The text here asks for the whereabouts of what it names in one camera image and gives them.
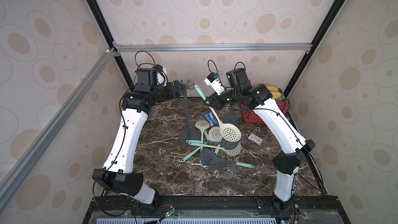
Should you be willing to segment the grey utensil rack stand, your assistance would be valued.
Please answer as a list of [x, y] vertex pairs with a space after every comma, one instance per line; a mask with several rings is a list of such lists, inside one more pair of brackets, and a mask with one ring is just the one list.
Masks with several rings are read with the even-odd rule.
[[187, 140], [199, 140], [201, 138], [201, 135], [196, 128], [192, 128], [190, 125], [190, 115], [189, 115], [189, 108], [188, 108], [187, 91], [193, 85], [189, 85], [188, 84], [189, 81], [187, 83], [183, 83], [181, 80], [179, 83], [181, 86], [181, 92], [182, 92], [182, 97], [183, 97], [186, 127], [180, 132], [180, 134], [178, 136], [178, 140], [182, 146], [188, 147], [189, 144], [187, 143]]

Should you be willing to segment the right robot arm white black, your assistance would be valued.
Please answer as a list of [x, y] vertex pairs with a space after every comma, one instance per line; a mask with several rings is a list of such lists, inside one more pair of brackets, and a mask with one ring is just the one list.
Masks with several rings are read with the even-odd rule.
[[204, 82], [214, 89], [214, 93], [209, 97], [202, 91], [198, 93], [213, 112], [236, 103], [254, 111], [272, 131], [282, 148], [273, 158], [273, 165], [277, 169], [277, 181], [272, 195], [272, 206], [274, 212], [283, 214], [294, 206], [292, 200], [296, 174], [306, 155], [314, 149], [315, 143], [299, 134], [265, 85], [251, 85], [244, 68], [235, 68], [227, 72], [227, 78], [229, 90], [221, 84], [219, 75], [211, 72]]

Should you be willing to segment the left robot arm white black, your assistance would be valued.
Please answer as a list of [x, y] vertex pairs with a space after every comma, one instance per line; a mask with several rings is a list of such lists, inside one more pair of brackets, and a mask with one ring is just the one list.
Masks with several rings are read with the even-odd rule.
[[101, 169], [92, 174], [94, 183], [124, 194], [142, 204], [153, 204], [156, 191], [144, 183], [142, 173], [133, 171], [138, 140], [150, 110], [155, 105], [181, 96], [178, 81], [168, 82], [166, 68], [154, 65], [136, 70], [138, 81], [119, 103], [121, 121], [111, 152]]

